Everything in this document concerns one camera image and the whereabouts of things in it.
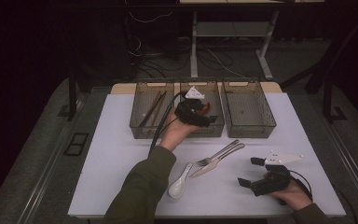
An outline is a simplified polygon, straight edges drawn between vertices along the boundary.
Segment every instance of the person's right hand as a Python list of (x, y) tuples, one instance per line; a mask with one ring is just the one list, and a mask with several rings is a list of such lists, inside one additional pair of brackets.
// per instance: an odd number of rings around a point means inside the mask
[(294, 180), (290, 181), (290, 184), (286, 189), (272, 192), (269, 195), (285, 201), (287, 205), (295, 211), (313, 203), (313, 201)]

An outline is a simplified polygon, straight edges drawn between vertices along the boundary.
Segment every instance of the person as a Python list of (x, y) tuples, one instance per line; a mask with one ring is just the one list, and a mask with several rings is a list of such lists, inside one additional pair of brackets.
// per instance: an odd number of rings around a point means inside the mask
[[(199, 128), (184, 124), (173, 112), (166, 123), (169, 125), (159, 145), (154, 147), (147, 159), (130, 170), (122, 189), (106, 211), (103, 224), (154, 222), (156, 207), (169, 185), (170, 172), (176, 161), (172, 152)], [(270, 195), (285, 201), (294, 210), (293, 217), (298, 224), (333, 223), (294, 181), (286, 189)]]

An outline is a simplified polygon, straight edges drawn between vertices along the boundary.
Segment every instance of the green sleeve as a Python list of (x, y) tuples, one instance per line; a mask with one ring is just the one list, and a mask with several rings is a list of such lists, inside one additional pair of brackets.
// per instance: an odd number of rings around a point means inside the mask
[(316, 205), (310, 204), (307, 207), (295, 211), (293, 218), (297, 224), (334, 224), (333, 219), (327, 217), (324, 212)]
[(110, 204), (103, 224), (153, 223), (156, 207), (168, 187), (175, 156), (164, 147), (155, 147), (150, 156), (129, 172), (121, 191)]

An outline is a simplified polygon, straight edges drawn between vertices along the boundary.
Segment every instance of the spoon handle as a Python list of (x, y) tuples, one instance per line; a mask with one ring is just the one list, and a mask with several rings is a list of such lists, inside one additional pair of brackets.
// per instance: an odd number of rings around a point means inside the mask
[(185, 170), (183, 171), (182, 175), (180, 176), (180, 178), (185, 179), (187, 177), (188, 172), (190, 171), (191, 167), (193, 166), (193, 163), (189, 162), (185, 168)]

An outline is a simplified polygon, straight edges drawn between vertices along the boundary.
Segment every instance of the person's left hand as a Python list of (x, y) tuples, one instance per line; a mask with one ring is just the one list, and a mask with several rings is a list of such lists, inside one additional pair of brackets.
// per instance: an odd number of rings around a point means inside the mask
[(174, 114), (175, 108), (171, 110), (170, 115), (167, 117), (165, 129), (159, 145), (165, 147), (170, 151), (174, 151), (176, 147), (183, 142), (183, 140), (192, 132), (200, 127), (195, 125), (184, 124)]

